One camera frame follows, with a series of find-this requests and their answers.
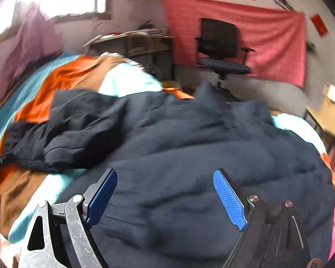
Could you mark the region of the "pink curtain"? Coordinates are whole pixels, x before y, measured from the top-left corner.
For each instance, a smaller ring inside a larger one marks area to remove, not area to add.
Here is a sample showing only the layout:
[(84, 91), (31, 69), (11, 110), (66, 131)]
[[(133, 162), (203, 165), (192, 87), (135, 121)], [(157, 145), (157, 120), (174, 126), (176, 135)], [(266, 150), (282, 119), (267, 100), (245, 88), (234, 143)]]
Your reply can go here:
[(37, 4), (32, 4), (5, 60), (0, 75), (0, 99), (6, 96), (8, 87), (30, 62), (62, 51), (63, 44), (56, 35), (54, 24), (44, 17)]

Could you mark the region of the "red paper wall decoration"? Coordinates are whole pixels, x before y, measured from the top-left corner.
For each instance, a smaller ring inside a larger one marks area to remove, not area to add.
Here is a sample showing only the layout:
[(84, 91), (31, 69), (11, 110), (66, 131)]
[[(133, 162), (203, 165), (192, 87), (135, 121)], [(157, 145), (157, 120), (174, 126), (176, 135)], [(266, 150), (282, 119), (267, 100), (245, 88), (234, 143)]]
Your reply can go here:
[(321, 16), (319, 14), (315, 14), (314, 16), (312, 16), (310, 18), (311, 22), (313, 23), (313, 25), (315, 26), (318, 34), (320, 35), (320, 37), (323, 37), (325, 35), (328, 34), (328, 30), (326, 28), (326, 25), (324, 24)]

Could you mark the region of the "wooden chair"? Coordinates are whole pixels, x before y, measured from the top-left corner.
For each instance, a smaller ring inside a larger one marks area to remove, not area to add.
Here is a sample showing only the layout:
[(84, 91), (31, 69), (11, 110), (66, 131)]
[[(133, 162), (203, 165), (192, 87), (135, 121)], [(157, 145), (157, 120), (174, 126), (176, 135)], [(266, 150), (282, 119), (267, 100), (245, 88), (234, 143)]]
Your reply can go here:
[(318, 108), (306, 107), (303, 119), (310, 118), (314, 130), (318, 132), (330, 151), (335, 144), (335, 86), (326, 82), (322, 89), (321, 104)]

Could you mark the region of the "yellow green plastic bin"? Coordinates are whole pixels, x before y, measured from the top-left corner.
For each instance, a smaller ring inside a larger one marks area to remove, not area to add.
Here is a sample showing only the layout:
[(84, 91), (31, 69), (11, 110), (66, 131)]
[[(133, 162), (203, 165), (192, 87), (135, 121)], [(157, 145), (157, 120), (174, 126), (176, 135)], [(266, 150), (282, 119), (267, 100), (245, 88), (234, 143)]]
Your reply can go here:
[(182, 86), (181, 83), (175, 80), (162, 80), (161, 85), (163, 88), (175, 88), (181, 90)]

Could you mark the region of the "wooden desk with shelves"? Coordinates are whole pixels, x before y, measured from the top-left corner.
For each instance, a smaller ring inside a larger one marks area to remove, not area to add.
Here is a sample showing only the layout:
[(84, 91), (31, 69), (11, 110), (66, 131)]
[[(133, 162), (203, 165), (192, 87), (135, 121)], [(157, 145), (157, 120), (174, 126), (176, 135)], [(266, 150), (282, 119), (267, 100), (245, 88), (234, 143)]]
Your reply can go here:
[(175, 80), (174, 37), (156, 29), (97, 35), (81, 46), (84, 53), (118, 53), (138, 62), (160, 80)]

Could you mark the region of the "red checked wall cloth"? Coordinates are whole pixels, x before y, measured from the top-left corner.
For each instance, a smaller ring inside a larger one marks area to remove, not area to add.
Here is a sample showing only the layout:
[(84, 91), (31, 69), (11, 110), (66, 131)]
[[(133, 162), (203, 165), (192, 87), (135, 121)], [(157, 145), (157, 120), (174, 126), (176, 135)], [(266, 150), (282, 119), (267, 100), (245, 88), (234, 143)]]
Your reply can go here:
[(300, 12), (213, 0), (162, 0), (174, 37), (174, 60), (195, 66), (201, 18), (229, 22), (238, 29), (241, 45), (254, 49), (247, 57), (251, 76), (304, 86), (306, 22)]

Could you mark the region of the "black office chair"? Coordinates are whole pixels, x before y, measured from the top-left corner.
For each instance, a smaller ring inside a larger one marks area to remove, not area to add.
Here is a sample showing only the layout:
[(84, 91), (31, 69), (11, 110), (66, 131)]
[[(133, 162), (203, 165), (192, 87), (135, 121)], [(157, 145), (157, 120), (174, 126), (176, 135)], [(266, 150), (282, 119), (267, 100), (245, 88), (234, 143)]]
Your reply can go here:
[(221, 83), (230, 74), (247, 75), (252, 69), (246, 65), (250, 52), (255, 50), (240, 45), (236, 25), (211, 18), (200, 18), (200, 34), (197, 42), (196, 63), (218, 75), (216, 89), (229, 102), (240, 102)]

